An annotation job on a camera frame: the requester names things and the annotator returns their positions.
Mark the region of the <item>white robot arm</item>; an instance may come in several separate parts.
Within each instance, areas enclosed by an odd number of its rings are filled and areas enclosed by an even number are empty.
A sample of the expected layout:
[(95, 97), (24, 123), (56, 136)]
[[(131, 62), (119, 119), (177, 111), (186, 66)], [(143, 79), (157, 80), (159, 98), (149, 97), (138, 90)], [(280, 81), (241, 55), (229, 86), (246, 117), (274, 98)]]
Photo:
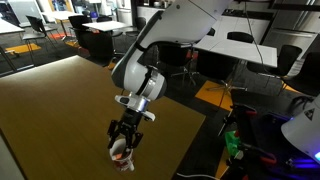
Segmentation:
[(129, 94), (115, 97), (125, 111), (120, 120), (113, 120), (109, 126), (110, 145), (122, 135), (125, 155), (136, 148), (143, 137), (138, 131), (140, 120), (155, 119), (155, 115), (147, 110), (148, 104), (161, 98), (166, 91), (167, 82), (159, 70), (152, 65), (142, 65), (139, 60), (153, 46), (196, 44), (207, 35), (232, 1), (174, 0), (168, 8), (150, 18), (111, 73), (114, 85)]

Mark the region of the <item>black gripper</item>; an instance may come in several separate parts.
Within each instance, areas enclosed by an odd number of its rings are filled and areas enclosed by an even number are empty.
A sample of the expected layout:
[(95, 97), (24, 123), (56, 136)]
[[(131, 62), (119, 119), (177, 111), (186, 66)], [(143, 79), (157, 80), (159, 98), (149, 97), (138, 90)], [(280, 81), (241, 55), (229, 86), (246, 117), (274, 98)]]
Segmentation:
[(138, 131), (138, 126), (141, 121), (142, 114), (127, 108), (120, 120), (112, 120), (107, 135), (109, 136), (108, 149), (113, 147), (116, 138), (122, 134), (126, 139), (125, 154), (136, 148), (143, 137), (143, 134)]

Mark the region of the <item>white robot base cone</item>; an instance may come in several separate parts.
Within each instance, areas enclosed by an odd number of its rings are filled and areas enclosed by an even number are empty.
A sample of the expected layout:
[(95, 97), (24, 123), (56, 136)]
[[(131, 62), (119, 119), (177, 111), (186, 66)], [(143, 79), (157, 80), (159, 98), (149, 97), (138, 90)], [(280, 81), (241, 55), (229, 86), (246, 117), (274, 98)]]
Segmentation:
[(281, 126), (285, 139), (320, 164), (320, 95)]

